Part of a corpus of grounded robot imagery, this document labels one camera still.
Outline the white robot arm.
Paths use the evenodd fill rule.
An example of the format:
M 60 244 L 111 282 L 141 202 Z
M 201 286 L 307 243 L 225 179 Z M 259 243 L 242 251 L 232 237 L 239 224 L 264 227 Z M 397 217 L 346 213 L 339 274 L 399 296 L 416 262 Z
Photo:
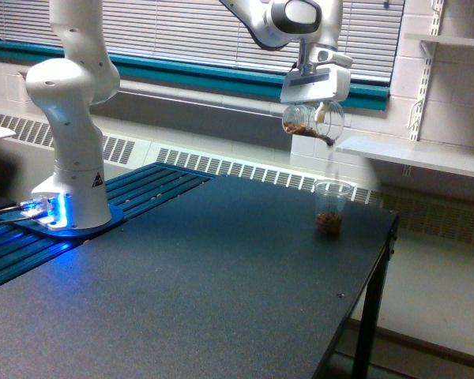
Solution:
M 336 136 L 322 131 L 342 114 L 348 97 L 352 59 L 339 52 L 343 20 L 340 1 L 227 1 L 262 49 L 276 51 L 292 41 L 299 56 L 286 74 L 280 101 L 286 105 L 286 133 L 317 137 L 332 145 Z M 23 215 L 52 231 L 82 231 L 111 221 L 103 172 L 103 135 L 89 108 L 119 89 L 120 76 L 103 38 L 100 1 L 52 1 L 50 23 L 64 49 L 63 58 L 34 65 L 25 85 L 45 114 L 55 149 L 53 175 L 32 191 L 35 204 Z

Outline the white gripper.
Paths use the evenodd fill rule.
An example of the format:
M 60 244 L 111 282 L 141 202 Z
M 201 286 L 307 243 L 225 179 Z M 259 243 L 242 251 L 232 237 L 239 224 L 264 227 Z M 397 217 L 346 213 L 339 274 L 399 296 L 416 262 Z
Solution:
M 348 97 L 351 82 L 351 57 L 321 48 L 307 63 L 290 71 L 280 93 L 282 103 L 320 102 L 315 111 L 316 122 L 324 122 L 327 101 L 340 102 Z

